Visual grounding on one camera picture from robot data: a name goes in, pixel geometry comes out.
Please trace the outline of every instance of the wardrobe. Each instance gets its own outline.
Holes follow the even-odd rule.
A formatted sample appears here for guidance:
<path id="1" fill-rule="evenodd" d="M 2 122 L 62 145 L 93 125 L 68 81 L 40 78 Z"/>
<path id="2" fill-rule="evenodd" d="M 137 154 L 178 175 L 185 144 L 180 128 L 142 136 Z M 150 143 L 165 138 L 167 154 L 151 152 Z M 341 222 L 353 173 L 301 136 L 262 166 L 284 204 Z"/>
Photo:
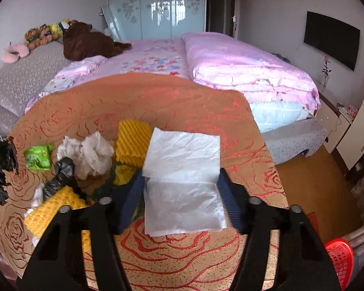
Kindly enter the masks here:
<path id="1" fill-rule="evenodd" d="M 108 0 L 102 10 L 114 40 L 167 39 L 205 31 L 206 0 Z"/>

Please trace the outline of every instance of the wooden floor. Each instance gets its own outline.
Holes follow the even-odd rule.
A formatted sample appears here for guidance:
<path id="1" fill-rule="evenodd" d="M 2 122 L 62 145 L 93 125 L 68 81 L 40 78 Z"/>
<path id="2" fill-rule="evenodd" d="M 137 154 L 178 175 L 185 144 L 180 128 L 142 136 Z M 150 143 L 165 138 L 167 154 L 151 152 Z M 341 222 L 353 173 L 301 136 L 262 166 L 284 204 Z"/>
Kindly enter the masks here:
<path id="1" fill-rule="evenodd" d="M 322 241 L 342 237 L 361 226 L 360 213 L 333 157 L 321 147 L 277 166 L 288 204 L 315 212 Z"/>

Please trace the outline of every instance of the light blue mattress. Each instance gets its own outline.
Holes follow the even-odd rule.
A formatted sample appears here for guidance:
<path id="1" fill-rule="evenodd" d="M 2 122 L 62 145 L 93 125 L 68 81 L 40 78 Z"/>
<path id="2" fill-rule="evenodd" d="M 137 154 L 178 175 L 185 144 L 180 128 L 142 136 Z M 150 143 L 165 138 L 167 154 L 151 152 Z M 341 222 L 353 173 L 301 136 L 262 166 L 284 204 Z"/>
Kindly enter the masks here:
<path id="1" fill-rule="evenodd" d="M 309 113 L 299 103 L 270 102 L 250 104 L 260 132 L 278 129 L 294 121 L 307 119 Z"/>

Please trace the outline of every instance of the black plastic bag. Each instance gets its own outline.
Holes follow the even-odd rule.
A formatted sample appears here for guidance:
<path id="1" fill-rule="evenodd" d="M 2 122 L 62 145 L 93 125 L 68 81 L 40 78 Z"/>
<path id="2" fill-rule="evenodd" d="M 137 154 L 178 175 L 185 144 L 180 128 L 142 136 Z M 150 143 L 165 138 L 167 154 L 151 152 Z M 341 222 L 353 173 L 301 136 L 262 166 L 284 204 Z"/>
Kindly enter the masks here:
<path id="1" fill-rule="evenodd" d="M 55 178 L 50 182 L 45 183 L 43 188 L 43 201 L 52 197 L 58 190 L 64 186 L 73 188 L 74 192 L 80 196 L 81 199 L 86 199 L 86 194 L 79 188 L 77 181 L 74 177 L 75 164 L 72 159 L 64 157 L 55 163 Z"/>
<path id="2" fill-rule="evenodd" d="M 16 174 L 19 174 L 19 166 L 16 159 L 16 148 L 12 143 L 13 138 L 8 137 L 7 140 L 0 142 L 0 205 L 6 204 L 8 199 L 8 193 L 4 190 L 4 187 L 10 186 L 5 180 L 5 174 L 3 170 L 12 172 L 16 170 Z"/>

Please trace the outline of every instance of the red plastic basket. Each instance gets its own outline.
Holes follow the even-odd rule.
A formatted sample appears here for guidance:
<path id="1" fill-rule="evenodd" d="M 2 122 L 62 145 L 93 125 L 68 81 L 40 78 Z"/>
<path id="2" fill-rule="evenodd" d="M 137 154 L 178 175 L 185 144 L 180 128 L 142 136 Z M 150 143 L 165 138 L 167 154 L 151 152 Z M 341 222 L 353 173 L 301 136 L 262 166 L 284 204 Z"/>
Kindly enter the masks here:
<path id="1" fill-rule="evenodd" d="M 336 270 L 341 290 L 345 290 L 353 271 L 353 250 L 350 244 L 344 239 L 334 239 L 327 242 L 325 248 Z"/>

